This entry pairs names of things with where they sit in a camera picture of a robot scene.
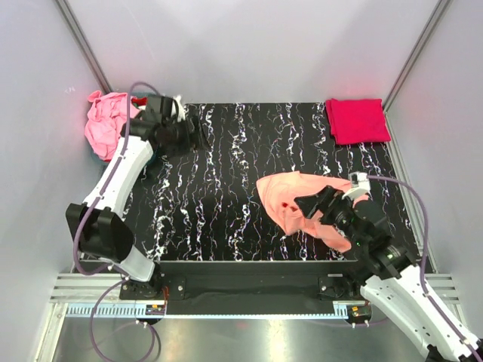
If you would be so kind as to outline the salmon orange t-shirt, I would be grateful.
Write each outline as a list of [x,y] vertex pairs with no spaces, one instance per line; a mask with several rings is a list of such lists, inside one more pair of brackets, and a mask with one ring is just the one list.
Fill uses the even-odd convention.
[[346,192],[350,189],[350,181],[299,171],[276,173],[257,181],[257,191],[266,213],[286,235],[301,231],[323,241],[328,247],[345,253],[351,249],[350,242],[333,226],[320,224],[320,212],[307,219],[294,201],[297,197],[314,195],[326,186]]

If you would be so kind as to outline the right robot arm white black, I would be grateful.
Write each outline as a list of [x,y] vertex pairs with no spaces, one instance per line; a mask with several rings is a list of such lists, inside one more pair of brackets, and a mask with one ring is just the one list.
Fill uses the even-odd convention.
[[343,279],[344,293],[363,297],[385,314],[427,361],[480,361],[482,340],[435,293],[413,253],[392,236],[373,201],[353,203],[327,186],[294,200],[302,214],[333,226],[352,245],[357,266]]

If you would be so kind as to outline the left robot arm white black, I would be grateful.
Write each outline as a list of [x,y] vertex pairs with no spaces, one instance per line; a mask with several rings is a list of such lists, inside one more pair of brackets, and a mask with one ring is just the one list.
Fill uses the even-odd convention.
[[134,244],[134,233],[122,220],[128,196],[141,171],[160,152],[177,157],[206,150],[208,140],[199,118],[188,116],[181,96],[149,95],[135,117],[122,126],[114,155],[100,181],[81,204],[70,204],[66,221],[75,263],[81,253],[113,265],[137,282],[148,299],[157,297],[163,280],[155,263]]

